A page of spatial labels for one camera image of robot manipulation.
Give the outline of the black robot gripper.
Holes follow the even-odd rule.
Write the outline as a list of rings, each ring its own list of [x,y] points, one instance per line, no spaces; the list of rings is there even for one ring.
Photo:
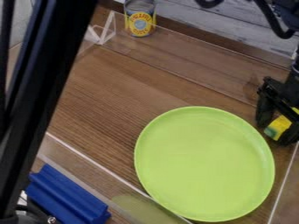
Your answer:
[[[293,144],[299,139],[299,115],[293,110],[293,105],[285,94],[286,84],[271,77],[263,79],[258,88],[257,126],[265,128],[273,121],[278,110],[290,120],[283,119],[278,142],[282,145]]]

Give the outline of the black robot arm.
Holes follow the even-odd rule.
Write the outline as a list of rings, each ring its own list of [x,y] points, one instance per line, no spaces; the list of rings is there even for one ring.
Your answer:
[[[254,0],[275,35],[290,39],[299,32],[299,0]],[[285,82],[270,76],[258,88],[257,126],[281,144],[299,141],[299,44]]]

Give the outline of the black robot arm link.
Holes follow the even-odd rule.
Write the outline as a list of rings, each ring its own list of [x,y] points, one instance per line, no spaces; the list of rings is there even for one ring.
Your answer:
[[[0,137],[0,224],[18,200],[99,0],[35,0],[14,67]]]

